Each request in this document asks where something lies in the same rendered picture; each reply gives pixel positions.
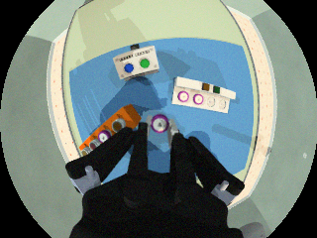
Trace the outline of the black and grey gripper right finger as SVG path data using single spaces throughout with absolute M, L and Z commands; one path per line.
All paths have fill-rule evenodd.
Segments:
M 169 118 L 168 123 L 169 172 L 175 173 L 176 208 L 191 211 L 200 202 L 202 195 L 195 174 L 205 189 L 229 206 L 245 188 L 245 184 L 230 174 L 196 137 L 189 136 L 186 139 L 173 119 Z

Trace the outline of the blue flat mat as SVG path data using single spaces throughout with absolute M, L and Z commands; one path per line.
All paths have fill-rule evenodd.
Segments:
M 163 114 L 173 119 L 184 138 L 194 136 L 232 175 L 247 163 L 254 126 L 254 95 L 242 46 L 198 38 L 172 38 L 138 43 L 155 46 L 158 72 L 125 81 L 113 57 L 130 46 L 91 59 L 69 72 L 73 113 L 82 143 L 125 105 L 132 104 L 142 120 Z M 228 113 L 171 104 L 174 80 L 198 80 L 236 92 Z M 148 139 L 149 170 L 169 173 L 167 130 Z

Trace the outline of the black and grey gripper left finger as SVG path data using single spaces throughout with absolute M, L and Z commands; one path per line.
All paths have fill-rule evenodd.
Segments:
M 145 207 L 150 194 L 148 138 L 152 117 L 148 115 L 146 122 L 139 122 L 138 132 L 124 127 L 89 154 L 68 162 L 65 168 L 75 189 L 84 195 L 101 185 L 134 145 L 123 187 L 124 201 L 131 208 Z

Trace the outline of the orange tube rack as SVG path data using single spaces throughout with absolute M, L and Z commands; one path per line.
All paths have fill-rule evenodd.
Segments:
M 98 134 L 105 129 L 108 129 L 114 135 L 116 132 L 112 129 L 112 122 L 117 120 L 118 118 L 122 118 L 126 122 L 126 127 L 132 127 L 133 129 L 136 128 L 141 121 L 141 116 L 138 114 L 136 109 L 133 107 L 132 104 L 126 105 L 118 110 L 114 115 L 112 115 L 106 122 L 104 122 L 93 134 L 91 134 L 79 147 L 80 150 L 84 149 L 85 147 L 89 147 L 89 143 L 94 140 L 98 139 Z

